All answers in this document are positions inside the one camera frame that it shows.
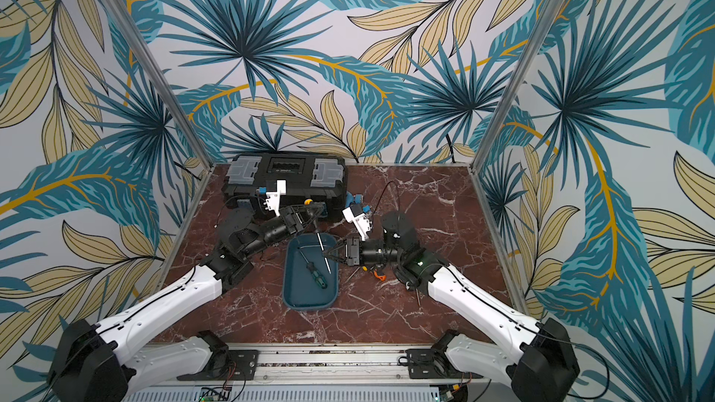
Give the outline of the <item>green-black handled screwdriver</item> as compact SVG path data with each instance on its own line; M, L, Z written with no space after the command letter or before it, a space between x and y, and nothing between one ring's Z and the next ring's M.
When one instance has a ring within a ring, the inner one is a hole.
M318 271L318 268L316 268L314 262L311 262L311 260L309 260L309 258L307 258L307 256L305 255L305 253L303 252L302 249L299 249L299 253L300 253L301 257L303 258L303 260L305 261L305 267L306 267L307 271L309 271L309 274L311 275L314 282L318 285L318 287L321 288L322 290L325 290L326 288L328 288L328 283L327 283L325 277L322 275L322 273L320 273L320 271Z

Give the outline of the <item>black yellow-capped screwdriver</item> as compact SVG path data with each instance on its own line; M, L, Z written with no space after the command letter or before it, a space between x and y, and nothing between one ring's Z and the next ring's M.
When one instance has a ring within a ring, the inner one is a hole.
M327 216L327 207L323 202L305 199L304 207L308 215L308 220L311 221L311 223L324 219Z

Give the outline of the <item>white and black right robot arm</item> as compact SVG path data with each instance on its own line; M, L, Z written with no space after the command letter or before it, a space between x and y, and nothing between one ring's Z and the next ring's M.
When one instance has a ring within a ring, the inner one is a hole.
M590 351L590 347L572 341L560 322L539 321L480 288L425 246L413 223L399 210L382 217L378 238L371 236L374 208L363 206L355 197L329 202L324 213L331 221L350 223L356 230L339 242L343 253L331 248L326 256L350 267L393 267L407 290L449 307L495 345L488 348L449 331L432 346L433 368L507 386L519 401L576 398L573 386L581 368L575 353Z

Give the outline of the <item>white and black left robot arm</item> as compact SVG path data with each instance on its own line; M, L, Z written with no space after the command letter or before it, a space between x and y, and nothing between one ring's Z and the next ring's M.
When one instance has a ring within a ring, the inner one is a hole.
M218 225L212 252L185 275L114 316L70 324L48 371L48 390L61 401L121 401L210 364L223 369L227 346L208 331L165 347L147 344L238 286L253 270L252 256L305 232L322 211L318 203L292 205L257 223L251 210L236 208Z

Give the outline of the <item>teal plastic storage tray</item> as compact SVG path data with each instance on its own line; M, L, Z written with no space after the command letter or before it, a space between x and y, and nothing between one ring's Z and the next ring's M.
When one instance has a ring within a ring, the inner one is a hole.
M330 234L321 234L321 237L325 249L336 244L335 238ZM314 262L318 271L325 277L328 288L322 290L314 282L305 267L299 249L302 249L307 258ZM282 289L284 303L295 311L318 311L330 308L338 296L339 264L330 264L330 266L331 275L326 269L317 234L301 234L291 240L284 264Z

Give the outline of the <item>blue valve fitting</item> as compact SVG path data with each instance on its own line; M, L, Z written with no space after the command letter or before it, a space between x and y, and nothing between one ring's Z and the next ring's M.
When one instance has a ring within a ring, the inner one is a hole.
M360 201L360 196L359 195L353 195L350 192L346 193L346 207L349 208L351 205L359 204Z

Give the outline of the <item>black plastic toolbox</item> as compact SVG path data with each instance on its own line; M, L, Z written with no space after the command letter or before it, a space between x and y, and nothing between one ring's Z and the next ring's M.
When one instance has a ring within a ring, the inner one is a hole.
M326 204L323 221L341 221L346 207L348 171L344 158L297 152L238 154L229 163L222 193L228 208L249 208L258 220L275 217L266 210L266 190L285 180L281 208L303 205L305 199Z

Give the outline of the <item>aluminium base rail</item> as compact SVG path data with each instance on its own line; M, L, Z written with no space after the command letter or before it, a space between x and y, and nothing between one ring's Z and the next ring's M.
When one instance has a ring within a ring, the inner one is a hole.
M230 344L260 352L252 381L189 381L177 377L132 390L128 401L514 401L497 377L505 355L493 344L462 342L476 362L465 373L482 379L413 380L398 358L428 344Z

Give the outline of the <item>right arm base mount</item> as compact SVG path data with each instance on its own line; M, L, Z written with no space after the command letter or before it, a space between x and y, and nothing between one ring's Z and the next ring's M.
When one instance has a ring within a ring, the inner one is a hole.
M429 379L482 379L478 373L465 373L456 370L448 360L446 351L449 342L459 334L454 329L446 331L442 337L430 348L413 348L405 351L405 355L398 358L398 364L407 367L410 378L413 380Z

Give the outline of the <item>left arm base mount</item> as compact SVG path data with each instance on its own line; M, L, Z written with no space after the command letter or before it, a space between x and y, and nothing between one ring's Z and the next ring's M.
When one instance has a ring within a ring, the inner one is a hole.
M199 331L197 337L210 349L208 363L193 374L177 377L180 382L189 381L252 381L255 376L260 352L256 349L230 349L229 346L211 331Z

